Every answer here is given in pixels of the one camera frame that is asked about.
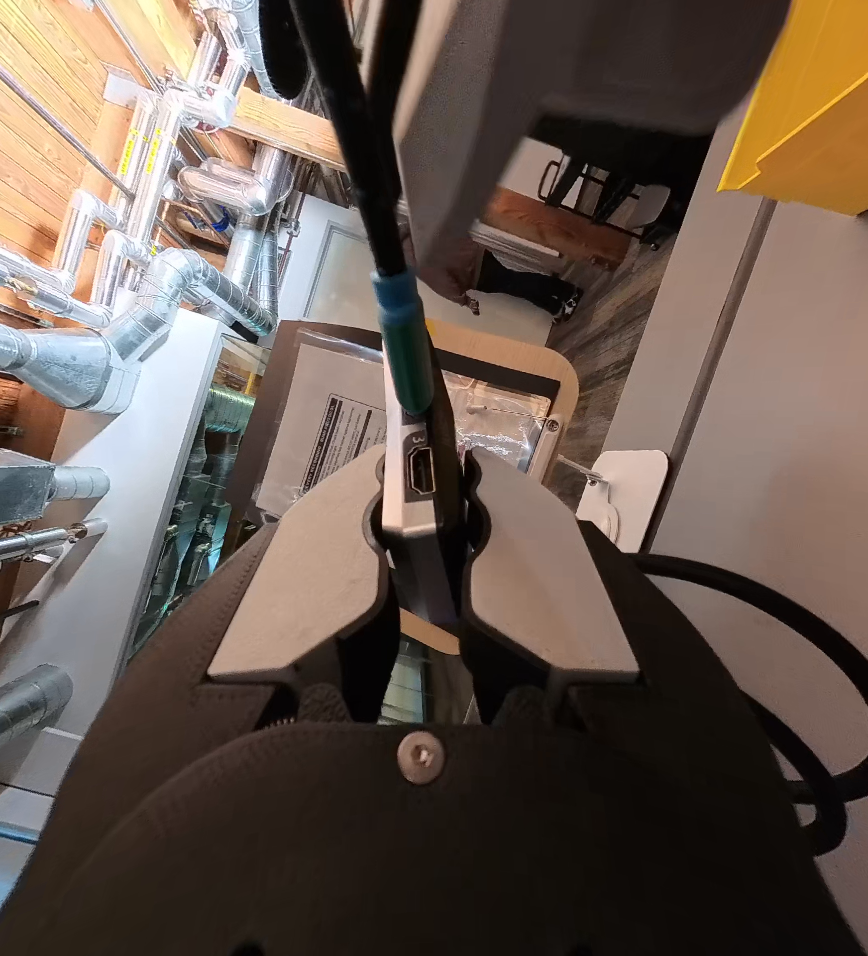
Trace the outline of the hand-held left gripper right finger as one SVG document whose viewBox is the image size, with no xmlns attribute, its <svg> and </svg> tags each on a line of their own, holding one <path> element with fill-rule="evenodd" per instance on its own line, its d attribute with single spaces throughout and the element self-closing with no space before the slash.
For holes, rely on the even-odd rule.
<svg viewBox="0 0 868 956">
<path fill-rule="evenodd" d="M 573 687 L 632 686 L 641 668 L 574 514 L 484 448 L 465 454 L 460 648 L 481 721 L 510 692 L 555 711 Z"/>
</svg>

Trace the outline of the black and silver hdmi hub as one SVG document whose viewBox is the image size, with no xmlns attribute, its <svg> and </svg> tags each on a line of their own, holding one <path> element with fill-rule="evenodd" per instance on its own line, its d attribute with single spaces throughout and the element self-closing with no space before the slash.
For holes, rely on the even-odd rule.
<svg viewBox="0 0 868 956">
<path fill-rule="evenodd" d="M 404 411 L 391 373 L 384 369 L 387 433 L 380 528 L 402 607 L 455 631 L 467 558 L 464 477 L 450 396 L 432 341 L 428 356 L 433 397 L 419 416 Z"/>
</svg>

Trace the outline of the black office chair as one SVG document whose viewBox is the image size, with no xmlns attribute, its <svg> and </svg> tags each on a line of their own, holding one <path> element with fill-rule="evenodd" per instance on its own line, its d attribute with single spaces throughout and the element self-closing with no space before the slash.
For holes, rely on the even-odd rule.
<svg viewBox="0 0 868 956">
<path fill-rule="evenodd" d="M 607 173 L 595 206 L 594 223 L 604 225 L 634 186 L 660 185 L 669 189 L 669 196 L 656 224 L 667 233 L 677 233 L 714 133 L 684 135 L 547 115 L 535 122 L 528 136 L 559 149 L 571 161 Z"/>
</svg>

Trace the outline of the wooden beam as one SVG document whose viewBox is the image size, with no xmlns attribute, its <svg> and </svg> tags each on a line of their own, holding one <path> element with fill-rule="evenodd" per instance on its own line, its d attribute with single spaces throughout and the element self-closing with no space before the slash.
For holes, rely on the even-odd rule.
<svg viewBox="0 0 868 956">
<path fill-rule="evenodd" d="M 332 123 L 296 106 L 269 99 L 248 88 L 238 95 L 231 130 L 242 137 L 283 149 L 305 160 L 345 172 Z M 512 189 L 495 189 L 479 221 L 486 228 L 609 270 L 624 261 L 631 237 L 595 225 L 567 209 L 547 206 Z"/>
</svg>

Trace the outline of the silver ventilation ducts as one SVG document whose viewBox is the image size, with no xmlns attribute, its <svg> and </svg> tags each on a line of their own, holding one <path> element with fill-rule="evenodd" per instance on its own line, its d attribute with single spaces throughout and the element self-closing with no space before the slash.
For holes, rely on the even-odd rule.
<svg viewBox="0 0 868 956">
<path fill-rule="evenodd" d="M 179 171 L 183 194 L 227 202 L 235 227 L 222 270 L 184 248 L 144 252 L 157 188 L 169 181 L 177 136 L 200 123 L 229 125 L 250 72 L 277 95 L 261 51 L 258 2 L 201 2 L 212 52 L 196 53 L 189 77 L 168 86 L 151 129 L 126 227 L 106 233 L 93 299 L 82 303 L 0 263 L 0 277 L 29 282 L 34 305 L 86 318 L 79 329 L 0 326 L 0 372 L 76 415 L 62 438 L 86 438 L 45 469 L 54 515 L 94 504 L 66 527 L 24 532 L 0 562 L 49 556 L 24 615 L 0 643 L 0 697 L 20 697 L 31 716 L 10 714 L 22 743 L 0 743 L 0 783 L 54 796 L 117 676 L 166 615 L 196 535 L 182 516 L 202 515 L 215 485 L 204 467 L 204 414 L 225 435 L 247 420 L 247 398 L 213 397 L 211 375 L 235 325 L 259 339 L 277 321 L 280 266 L 273 210 L 289 194 L 287 154 L 261 145 L 250 170 L 205 160 Z"/>
</svg>

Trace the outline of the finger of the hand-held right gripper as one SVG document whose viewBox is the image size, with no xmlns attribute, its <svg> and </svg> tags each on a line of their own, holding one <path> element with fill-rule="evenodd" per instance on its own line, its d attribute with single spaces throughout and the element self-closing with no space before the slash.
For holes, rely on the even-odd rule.
<svg viewBox="0 0 868 956">
<path fill-rule="evenodd" d="M 445 261 L 544 116 L 712 131 L 761 75 L 789 7 L 424 2 L 394 122 L 417 263 Z"/>
</svg>

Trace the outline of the instruction sheet in acrylic cover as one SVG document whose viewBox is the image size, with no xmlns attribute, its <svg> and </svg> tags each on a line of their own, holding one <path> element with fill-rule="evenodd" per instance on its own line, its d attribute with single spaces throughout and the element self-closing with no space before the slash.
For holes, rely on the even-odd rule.
<svg viewBox="0 0 868 956">
<path fill-rule="evenodd" d="M 243 450 L 249 502 L 276 520 L 323 479 L 385 441 L 380 336 L 313 323 L 280 329 L 272 391 L 258 398 Z M 557 378 L 436 348 L 455 422 L 458 456 L 486 448 L 541 480 L 566 424 Z"/>
</svg>

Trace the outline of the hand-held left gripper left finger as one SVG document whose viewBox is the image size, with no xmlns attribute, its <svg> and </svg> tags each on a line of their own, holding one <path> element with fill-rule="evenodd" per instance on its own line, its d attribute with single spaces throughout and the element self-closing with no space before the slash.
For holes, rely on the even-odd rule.
<svg viewBox="0 0 868 956">
<path fill-rule="evenodd" d="M 376 530 L 383 448 L 370 448 L 278 522 L 207 669 L 216 684 L 330 685 L 355 721 L 377 721 L 401 642 L 401 609 Z"/>
</svg>

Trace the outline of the yellow plastic bin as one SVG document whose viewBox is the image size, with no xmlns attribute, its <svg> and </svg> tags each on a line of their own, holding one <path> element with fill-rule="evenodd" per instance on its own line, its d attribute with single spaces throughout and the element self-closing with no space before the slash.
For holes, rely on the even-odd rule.
<svg viewBox="0 0 868 956">
<path fill-rule="evenodd" d="M 868 210 L 868 1 L 795 1 L 718 189 Z"/>
</svg>

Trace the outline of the white sign stand base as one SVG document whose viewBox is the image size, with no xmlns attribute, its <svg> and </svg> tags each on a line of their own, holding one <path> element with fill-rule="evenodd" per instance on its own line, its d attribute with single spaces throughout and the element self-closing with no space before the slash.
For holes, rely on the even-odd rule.
<svg viewBox="0 0 868 956">
<path fill-rule="evenodd" d="M 602 453 L 584 472 L 576 517 L 595 525 L 619 551 L 637 553 L 654 517 L 669 462 L 660 450 Z"/>
</svg>

